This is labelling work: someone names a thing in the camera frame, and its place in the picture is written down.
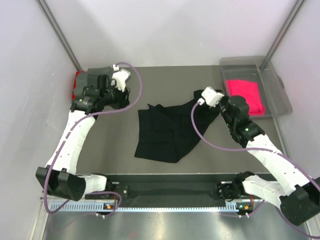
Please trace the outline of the black t shirt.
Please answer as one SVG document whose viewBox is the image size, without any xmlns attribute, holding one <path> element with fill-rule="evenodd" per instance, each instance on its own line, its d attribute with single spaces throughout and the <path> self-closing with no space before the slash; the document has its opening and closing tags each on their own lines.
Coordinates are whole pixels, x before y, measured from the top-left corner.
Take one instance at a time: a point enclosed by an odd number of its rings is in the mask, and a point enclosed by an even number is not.
<svg viewBox="0 0 320 240">
<path fill-rule="evenodd" d="M 134 156 L 156 162 L 176 164 L 200 142 L 191 120 L 191 111 L 202 90 L 193 99 L 175 106 L 155 106 L 138 110 L 139 134 Z"/>
</svg>

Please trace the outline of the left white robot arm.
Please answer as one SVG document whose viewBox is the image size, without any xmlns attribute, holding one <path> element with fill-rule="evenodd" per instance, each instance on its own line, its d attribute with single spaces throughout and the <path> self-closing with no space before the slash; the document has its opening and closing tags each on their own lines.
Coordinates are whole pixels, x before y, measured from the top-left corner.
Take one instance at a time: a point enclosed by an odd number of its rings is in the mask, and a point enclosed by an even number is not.
<svg viewBox="0 0 320 240">
<path fill-rule="evenodd" d="M 126 83 L 130 72 L 121 69 L 110 73 L 77 72 L 72 90 L 68 120 L 55 153 L 45 167 L 38 167 L 35 177 L 47 194 L 71 201 L 97 192 L 109 198 L 114 191 L 107 177 L 99 174 L 76 174 L 78 159 L 87 135 L 104 107 L 122 109 L 129 105 Z"/>
</svg>

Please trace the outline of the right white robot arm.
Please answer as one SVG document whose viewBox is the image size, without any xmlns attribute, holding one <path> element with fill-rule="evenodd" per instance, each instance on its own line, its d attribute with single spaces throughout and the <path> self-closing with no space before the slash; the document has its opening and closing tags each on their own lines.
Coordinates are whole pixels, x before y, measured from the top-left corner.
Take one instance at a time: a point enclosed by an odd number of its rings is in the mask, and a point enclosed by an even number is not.
<svg viewBox="0 0 320 240">
<path fill-rule="evenodd" d="M 242 96 L 224 95 L 218 102 L 232 139 L 254 156 L 275 178 L 276 183 L 245 171 L 232 180 L 239 198 L 255 195 L 274 205 L 293 225 L 299 226 L 320 213 L 320 180 L 306 176 L 285 158 L 264 130 L 249 116 Z"/>
</svg>

